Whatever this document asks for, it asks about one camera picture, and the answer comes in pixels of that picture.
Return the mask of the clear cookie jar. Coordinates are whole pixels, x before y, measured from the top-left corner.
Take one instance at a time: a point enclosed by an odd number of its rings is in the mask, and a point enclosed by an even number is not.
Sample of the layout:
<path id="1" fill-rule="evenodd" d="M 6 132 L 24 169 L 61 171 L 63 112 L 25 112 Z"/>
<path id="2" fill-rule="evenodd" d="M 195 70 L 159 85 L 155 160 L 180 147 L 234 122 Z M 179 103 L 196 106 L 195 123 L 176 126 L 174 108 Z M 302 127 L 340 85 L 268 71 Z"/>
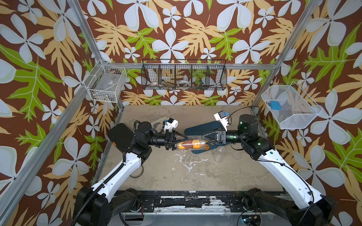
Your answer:
<path id="1" fill-rule="evenodd" d="M 214 153 L 214 161 L 216 163 L 221 163 L 223 161 L 223 159 L 225 158 L 225 156 L 227 155 L 227 150 L 224 146 L 219 146 Z"/>
<path id="2" fill-rule="evenodd" d="M 178 146 L 177 150 L 181 151 L 194 151 L 194 150 L 204 150 L 206 141 L 201 138 L 201 136 L 191 136 L 188 138 L 188 141 L 181 143 Z"/>

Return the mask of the clear cookie jar front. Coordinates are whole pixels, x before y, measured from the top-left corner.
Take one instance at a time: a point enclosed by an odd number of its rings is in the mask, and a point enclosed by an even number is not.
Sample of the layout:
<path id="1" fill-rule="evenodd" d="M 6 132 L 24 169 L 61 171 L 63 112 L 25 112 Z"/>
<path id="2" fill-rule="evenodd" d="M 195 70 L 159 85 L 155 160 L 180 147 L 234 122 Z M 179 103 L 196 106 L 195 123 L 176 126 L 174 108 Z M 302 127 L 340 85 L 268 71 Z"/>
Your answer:
<path id="1" fill-rule="evenodd" d="M 194 151 L 194 150 L 204 150 L 206 141 L 201 138 L 201 136 L 191 136 L 188 138 L 188 141 L 181 143 L 178 146 L 177 150 L 181 151 Z"/>

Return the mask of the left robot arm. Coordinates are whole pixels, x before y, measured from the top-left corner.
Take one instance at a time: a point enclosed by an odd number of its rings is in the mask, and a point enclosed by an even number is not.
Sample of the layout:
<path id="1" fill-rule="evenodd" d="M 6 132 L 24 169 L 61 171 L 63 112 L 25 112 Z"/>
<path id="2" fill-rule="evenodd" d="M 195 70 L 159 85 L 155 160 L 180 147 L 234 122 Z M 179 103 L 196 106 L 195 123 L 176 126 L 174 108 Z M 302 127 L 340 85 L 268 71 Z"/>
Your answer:
<path id="1" fill-rule="evenodd" d="M 78 192 L 71 224 L 107 226 L 115 215 L 132 209 L 138 210 L 141 207 L 141 192 L 130 188 L 121 195 L 116 193 L 148 159 L 153 146 L 176 149 L 176 138 L 182 136 L 175 131 L 177 125 L 177 120 L 169 118 L 163 123 L 163 132 L 158 132 L 148 121 L 136 120 L 133 129 L 123 123 L 114 126 L 108 132 L 108 138 L 122 153 L 123 159 L 99 182 Z"/>

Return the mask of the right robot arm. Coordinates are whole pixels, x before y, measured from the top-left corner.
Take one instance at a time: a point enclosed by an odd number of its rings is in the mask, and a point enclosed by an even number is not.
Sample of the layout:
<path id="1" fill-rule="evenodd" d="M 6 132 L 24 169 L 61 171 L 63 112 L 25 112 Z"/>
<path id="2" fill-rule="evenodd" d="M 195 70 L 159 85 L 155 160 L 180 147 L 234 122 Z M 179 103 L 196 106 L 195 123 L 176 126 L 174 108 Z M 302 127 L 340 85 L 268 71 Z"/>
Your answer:
<path id="1" fill-rule="evenodd" d="M 223 111 L 214 114 L 223 128 L 204 134 L 203 139 L 219 146 L 240 143 L 241 150 L 263 165 L 291 197 L 290 201 L 284 200 L 253 188 L 243 194 L 243 208 L 271 212 L 293 226 L 326 226 L 331 223 L 336 201 L 308 184 L 267 139 L 259 136 L 256 118 L 241 115 L 237 130 L 229 130 L 227 116 L 228 113 Z"/>

